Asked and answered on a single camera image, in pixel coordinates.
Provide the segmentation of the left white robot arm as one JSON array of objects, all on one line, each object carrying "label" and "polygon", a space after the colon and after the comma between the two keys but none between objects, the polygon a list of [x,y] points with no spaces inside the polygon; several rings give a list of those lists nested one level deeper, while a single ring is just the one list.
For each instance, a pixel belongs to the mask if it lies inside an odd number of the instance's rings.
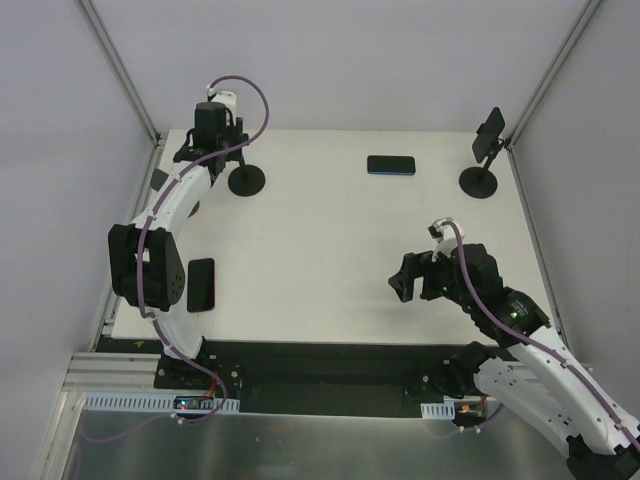
[{"label": "left white robot arm", "polygon": [[197,161],[248,139],[236,116],[236,95],[223,91],[196,105],[194,126],[174,154],[149,206],[126,225],[108,233],[114,293],[148,320],[164,344],[167,356],[181,359],[176,375],[188,388],[204,387],[210,363],[198,356],[202,334],[196,316],[187,309],[188,277],[177,238],[203,195],[212,188],[228,161],[240,151]]}]

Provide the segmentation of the aluminium frame post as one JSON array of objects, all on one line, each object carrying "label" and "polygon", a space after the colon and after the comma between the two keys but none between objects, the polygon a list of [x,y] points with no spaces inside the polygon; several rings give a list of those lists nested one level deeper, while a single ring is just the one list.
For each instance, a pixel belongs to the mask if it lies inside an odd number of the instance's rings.
[{"label": "aluminium frame post", "polygon": [[552,57],[551,62],[546,67],[542,77],[534,88],[533,93],[513,125],[511,132],[507,135],[506,148],[509,151],[515,147],[519,139],[524,134],[524,131],[545,100],[557,77],[562,72],[572,53],[577,48],[591,23],[594,21],[594,18],[605,3],[605,0],[588,0],[581,7],[576,19],[571,24],[568,33],[560,43],[560,46]]},{"label": "aluminium frame post", "polygon": [[161,132],[154,124],[147,107],[144,105],[142,97],[125,66],[95,2],[91,0],[76,0],[74,4],[82,14],[107,65],[146,136],[154,146],[157,146],[161,139]]}]

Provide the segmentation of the black phone with red case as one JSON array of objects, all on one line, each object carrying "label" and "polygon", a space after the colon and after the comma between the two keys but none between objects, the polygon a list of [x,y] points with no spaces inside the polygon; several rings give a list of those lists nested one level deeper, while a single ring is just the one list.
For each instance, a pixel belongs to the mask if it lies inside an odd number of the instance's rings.
[{"label": "black phone with red case", "polygon": [[188,264],[187,311],[201,313],[215,308],[215,261],[195,259]]}]

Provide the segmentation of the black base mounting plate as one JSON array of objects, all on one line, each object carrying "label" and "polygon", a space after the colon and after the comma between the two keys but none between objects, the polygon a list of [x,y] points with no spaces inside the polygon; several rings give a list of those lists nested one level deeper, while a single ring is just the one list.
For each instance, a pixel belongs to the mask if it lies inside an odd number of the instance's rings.
[{"label": "black base mounting plate", "polygon": [[162,355],[154,387],[205,391],[216,373],[218,397],[243,413],[418,418],[443,396],[428,376],[459,345],[367,345],[207,340],[190,366]]}]

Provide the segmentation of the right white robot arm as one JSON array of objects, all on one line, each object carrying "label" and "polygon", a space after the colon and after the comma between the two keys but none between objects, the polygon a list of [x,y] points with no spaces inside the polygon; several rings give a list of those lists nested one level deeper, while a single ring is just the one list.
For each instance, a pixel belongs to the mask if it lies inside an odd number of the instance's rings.
[{"label": "right white robot arm", "polygon": [[452,398],[479,391],[538,430],[565,457],[576,479],[630,479],[639,471],[639,421],[619,406],[567,349],[544,311],[507,287],[481,244],[450,253],[408,253],[388,280],[399,300],[445,298],[460,306],[482,334],[531,372],[529,384],[479,342],[460,348],[429,373],[432,387]]}]

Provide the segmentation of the black round base phone stand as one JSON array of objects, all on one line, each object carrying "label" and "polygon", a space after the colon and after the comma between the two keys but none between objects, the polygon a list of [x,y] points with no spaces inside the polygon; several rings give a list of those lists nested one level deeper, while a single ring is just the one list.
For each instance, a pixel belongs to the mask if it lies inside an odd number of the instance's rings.
[{"label": "black round base phone stand", "polygon": [[482,164],[476,162],[477,166],[466,168],[461,172],[458,184],[465,194],[476,199],[487,199],[497,191],[498,181],[494,173],[490,171],[490,167],[502,147],[503,140],[501,139],[501,148],[496,154]]}]

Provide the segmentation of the right aluminium frame post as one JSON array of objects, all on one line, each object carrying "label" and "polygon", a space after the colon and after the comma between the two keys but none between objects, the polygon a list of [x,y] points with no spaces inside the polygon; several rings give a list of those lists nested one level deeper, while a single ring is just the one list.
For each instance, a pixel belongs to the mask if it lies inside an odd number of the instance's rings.
[{"label": "right aluminium frame post", "polygon": [[519,139],[524,134],[524,131],[545,100],[557,77],[562,72],[572,53],[577,48],[591,23],[594,21],[594,18],[605,3],[605,0],[588,0],[581,7],[576,19],[571,24],[568,33],[560,43],[560,46],[552,57],[551,62],[546,67],[542,77],[534,88],[533,93],[513,125],[511,132],[507,135],[506,148],[509,151],[515,147]]}]

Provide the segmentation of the black clamp phone stand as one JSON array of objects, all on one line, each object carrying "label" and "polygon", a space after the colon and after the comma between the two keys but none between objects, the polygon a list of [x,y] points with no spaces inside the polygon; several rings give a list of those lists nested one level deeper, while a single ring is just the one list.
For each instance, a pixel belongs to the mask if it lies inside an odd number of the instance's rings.
[{"label": "black clamp phone stand", "polygon": [[266,176],[258,166],[249,164],[243,154],[239,156],[238,166],[229,174],[229,190],[239,197],[251,197],[258,194],[266,185]]}]

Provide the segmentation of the blue edged black phone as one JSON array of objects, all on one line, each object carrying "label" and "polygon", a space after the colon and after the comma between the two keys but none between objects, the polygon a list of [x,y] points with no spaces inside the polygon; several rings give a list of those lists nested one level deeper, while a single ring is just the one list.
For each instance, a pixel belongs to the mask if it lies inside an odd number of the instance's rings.
[{"label": "blue edged black phone", "polygon": [[416,174],[416,161],[413,156],[369,155],[366,169],[371,175],[413,176]]}]

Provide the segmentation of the brown base phone stand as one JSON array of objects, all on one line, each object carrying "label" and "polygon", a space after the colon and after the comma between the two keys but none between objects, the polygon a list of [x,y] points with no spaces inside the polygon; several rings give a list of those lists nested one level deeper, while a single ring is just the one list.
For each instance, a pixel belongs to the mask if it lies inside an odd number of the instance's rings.
[{"label": "brown base phone stand", "polygon": [[[165,171],[159,168],[155,168],[152,172],[151,179],[150,179],[151,190],[154,192],[159,192],[160,189],[163,187],[164,183],[166,182],[166,180],[168,179],[168,177],[169,177],[168,173],[166,173]],[[198,212],[199,208],[200,208],[200,202],[197,202],[192,207],[189,213],[189,217],[194,216]]]}]

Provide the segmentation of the left aluminium frame post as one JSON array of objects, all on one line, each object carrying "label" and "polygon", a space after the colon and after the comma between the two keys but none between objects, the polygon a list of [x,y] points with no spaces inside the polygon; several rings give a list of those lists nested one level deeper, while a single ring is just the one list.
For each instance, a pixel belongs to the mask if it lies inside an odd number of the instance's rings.
[{"label": "left aluminium frame post", "polygon": [[161,132],[154,124],[147,107],[144,105],[142,97],[125,66],[95,2],[91,0],[76,0],[74,4],[82,14],[107,65],[146,136],[154,146],[157,146],[161,139]]}]

